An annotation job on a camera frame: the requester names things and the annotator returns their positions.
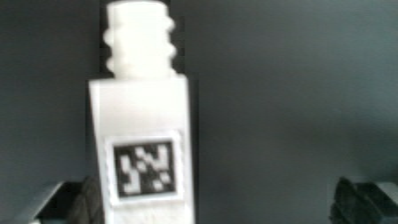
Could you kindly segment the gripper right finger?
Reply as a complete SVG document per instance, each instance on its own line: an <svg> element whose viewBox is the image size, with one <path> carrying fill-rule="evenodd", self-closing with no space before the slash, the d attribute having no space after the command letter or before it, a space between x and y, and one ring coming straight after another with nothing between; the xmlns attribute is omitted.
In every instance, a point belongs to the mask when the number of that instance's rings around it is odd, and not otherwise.
<svg viewBox="0 0 398 224"><path fill-rule="evenodd" d="M328 219L330 224L398 224L398 184L341 177Z"/></svg>

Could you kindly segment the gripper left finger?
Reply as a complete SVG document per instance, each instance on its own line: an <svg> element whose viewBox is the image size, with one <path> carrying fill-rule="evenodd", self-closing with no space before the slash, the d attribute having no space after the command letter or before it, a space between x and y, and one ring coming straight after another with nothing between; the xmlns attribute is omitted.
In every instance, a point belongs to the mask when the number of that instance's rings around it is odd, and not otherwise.
<svg viewBox="0 0 398 224"><path fill-rule="evenodd" d="M101 189L92 177L60 184L28 224L104 224Z"/></svg>

